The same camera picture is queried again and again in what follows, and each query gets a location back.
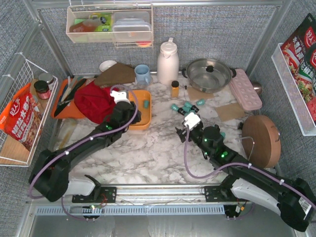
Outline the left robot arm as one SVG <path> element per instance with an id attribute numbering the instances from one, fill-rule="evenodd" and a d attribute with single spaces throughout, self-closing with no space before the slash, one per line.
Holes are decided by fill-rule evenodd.
<path id="1" fill-rule="evenodd" d="M 135 102 L 118 102 L 109 117 L 84 138 L 54 152 L 46 149 L 39 154 L 29 177 L 28 196 L 46 198 L 50 202 L 61 198 L 69 186 L 69 173 L 89 155 L 104 149 L 139 122 L 141 112 Z"/>

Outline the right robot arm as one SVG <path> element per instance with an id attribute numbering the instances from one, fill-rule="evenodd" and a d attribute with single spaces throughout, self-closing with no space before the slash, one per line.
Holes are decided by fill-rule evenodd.
<path id="1" fill-rule="evenodd" d="M 218 125 L 199 123 L 191 130 L 177 128 L 176 133 L 182 143 L 198 146 L 216 171 L 234 179 L 227 191 L 236 198 L 265 206 L 297 231 L 307 230 L 316 212 L 316 197 L 305 180 L 283 178 L 251 164 L 224 144 Z"/>

